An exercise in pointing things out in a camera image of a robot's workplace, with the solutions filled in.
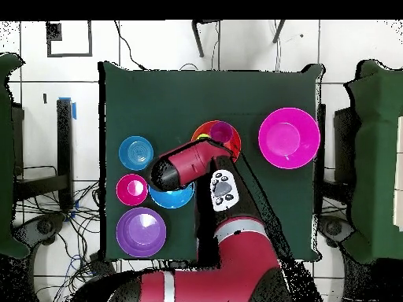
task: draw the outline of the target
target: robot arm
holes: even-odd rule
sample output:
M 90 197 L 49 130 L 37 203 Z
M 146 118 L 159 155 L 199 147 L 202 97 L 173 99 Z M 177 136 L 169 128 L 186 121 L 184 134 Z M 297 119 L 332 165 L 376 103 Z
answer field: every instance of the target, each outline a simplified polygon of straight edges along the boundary
M 109 302 L 292 301 L 261 215 L 231 151 L 209 138 L 190 142 L 154 160 L 147 178 L 150 186 L 162 191 L 195 182 L 198 266 L 210 269 L 142 272 L 114 288 Z M 112 284 L 120 275 L 105 279 Z M 105 279 L 89 284 L 87 290 L 96 293 L 96 284 Z M 73 300 L 79 302 L 80 295 Z

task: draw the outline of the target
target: plastic bowl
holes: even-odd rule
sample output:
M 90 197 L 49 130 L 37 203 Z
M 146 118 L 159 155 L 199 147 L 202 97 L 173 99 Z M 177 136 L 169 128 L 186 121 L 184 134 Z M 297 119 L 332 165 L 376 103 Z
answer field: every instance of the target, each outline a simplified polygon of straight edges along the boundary
M 195 141 L 201 134 L 210 133 L 211 128 L 214 124 L 219 123 L 220 120 L 211 120 L 207 123 L 202 124 L 198 127 L 198 129 L 193 133 L 191 141 Z M 239 154 L 241 153 L 241 137 L 236 129 L 232 127 L 232 139 L 229 142 L 224 143 L 224 147 L 231 150 L 235 156 L 234 162 L 238 159 Z
M 258 141 L 268 162 L 278 168 L 295 169 L 306 165 L 316 155 L 320 131 L 307 112 L 282 108 L 266 117 Z
M 147 197 L 146 180 L 136 174 L 125 175 L 116 185 L 116 195 L 125 205 L 140 205 Z
M 166 226 L 161 216 L 152 209 L 133 208 L 119 219 L 116 239 L 128 255 L 150 257 L 164 246 Z
M 153 159 L 153 146 L 143 137 L 126 138 L 120 144 L 119 158 L 127 169 L 142 170 Z
M 186 205 L 194 194 L 194 183 L 189 184 L 183 190 L 177 191 L 157 191 L 149 186 L 149 192 L 153 201 L 162 208 L 181 208 Z

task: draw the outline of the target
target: white stripe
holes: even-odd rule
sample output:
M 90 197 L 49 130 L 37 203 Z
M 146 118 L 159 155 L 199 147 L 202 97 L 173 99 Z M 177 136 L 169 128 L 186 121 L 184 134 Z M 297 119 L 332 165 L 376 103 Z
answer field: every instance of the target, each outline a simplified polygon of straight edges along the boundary
M 216 231 L 214 237 L 217 236 L 218 243 L 221 243 L 222 240 L 224 240 L 228 236 L 233 235 L 237 231 L 240 231 L 241 233 L 244 231 L 253 231 L 267 237 L 263 225 L 258 221 L 251 219 L 238 219 L 231 221 L 230 223 L 223 225 L 218 231 Z
M 175 302 L 175 278 L 169 271 L 164 271 L 164 302 Z

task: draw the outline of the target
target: purple bowl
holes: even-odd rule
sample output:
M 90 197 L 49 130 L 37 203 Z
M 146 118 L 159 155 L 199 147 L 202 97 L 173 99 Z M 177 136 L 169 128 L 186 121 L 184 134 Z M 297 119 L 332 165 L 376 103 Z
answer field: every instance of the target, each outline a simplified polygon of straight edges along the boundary
M 117 223 L 116 239 L 128 255 L 149 257 L 164 245 L 166 226 L 152 209 L 133 208 L 124 213 Z

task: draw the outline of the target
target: white tile floor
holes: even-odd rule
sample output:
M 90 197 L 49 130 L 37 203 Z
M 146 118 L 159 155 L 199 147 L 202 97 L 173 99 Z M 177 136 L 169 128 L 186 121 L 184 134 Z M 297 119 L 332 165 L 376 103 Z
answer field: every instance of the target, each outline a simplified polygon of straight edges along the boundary
M 216 24 L 199 25 L 205 57 L 198 56 L 190 20 L 121 21 L 121 34 L 131 46 L 133 59 L 146 68 L 179 69 L 193 63 L 200 70 L 212 67 L 213 47 L 217 41 Z M 83 36 L 85 22 L 62 21 L 63 41 L 52 42 L 53 53 L 87 52 Z M 334 167 L 333 113 L 349 106 L 343 83 L 354 78 L 357 63 L 376 58 L 392 68 L 403 66 L 402 24 L 383 20 L 286 20 L 280 36 L 283 72 L 301 71 L 307 64 L 321 63 L 326 68 L 322 102 L 327 105 L 325 165 Z M 221 23 L 220 69 L 275 70 L 276 45 L 272 44 L 274 20 L 224 20 Z M 77 105 L 73 120 L 75 190 L 92 184 L 99 177 L 98 165 L 98 61 L 111 61 L 127 69 L 138 69 L 130 60 L 126 44 L 119 40 L 113 21 L 92 21 L 93 57 L 48 58 L 44 22 L 0 22 L 0 53 L 18 53 L 25 61 L 21 70 L 10 76 L 9 88 L 14 101 L 25 109 L 24 162 L 26 166 L 56 165 L 56 100 L 71 98 Z M 217 69 L 217 49 L 213 59 Z M 188 65 L 183 69 L 192 69 Z M 51 175 L 52 170 L 35 169 L 31 177 Z M 326 179 L 334 172 L 326 170 Z M 39 202 L 49 202 L 45 197 Z M 91 195 L 81 206 L 95 208 Z M 30 219 L 31 213 L 17 213 L 15 224 Z M 93 222 L 88 229 L 98 230 Z M 78 253 L 77 239 L 66 223 L 61 235 L 71 256 Z M 98 234 L 85 233 L 89 253 L 99 247 Z M 322 260 L 306 263 L 326 302 L 339 302 L 343 290 L 344 269 L 337 249 L 329 248 L 318 235 Z M 60 238 L 49 247 L 41 246 L 35 262 L 35 290 L 65 280 L 70 259 Z M 122 260 L 119 271 L 151 267 L 149 260 Z M 41 290 L 41 302 L 51 302 L 58 288 Z

